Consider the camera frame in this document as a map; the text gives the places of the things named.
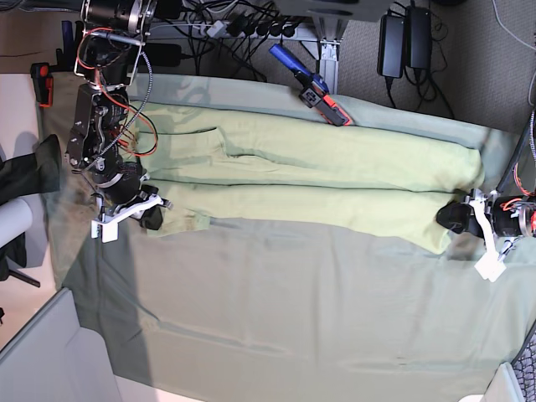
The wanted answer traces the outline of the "black robot arm right side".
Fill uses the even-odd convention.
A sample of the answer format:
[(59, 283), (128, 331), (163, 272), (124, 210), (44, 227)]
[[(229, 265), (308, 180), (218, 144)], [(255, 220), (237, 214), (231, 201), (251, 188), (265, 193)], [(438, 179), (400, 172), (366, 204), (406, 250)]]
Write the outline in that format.
[(85, 79), (78, 89), (75, 118), (66, 158), (74, 174), (94, 189), (99, 213), (95, 229), (104, 234), (106, 223), (133, 218), (143, 229), (162, 226), (163, 209), (170, 203), (147, 184), (142, 157), (155, 152), (136, 149), (130, 128), (135, 120), (156, 127), (139, 106), (129, 101), (143, 48), (155, 17), (155, 1), (85, 1), (80, 16), (83, 35), (75, 53), (75, 75)]

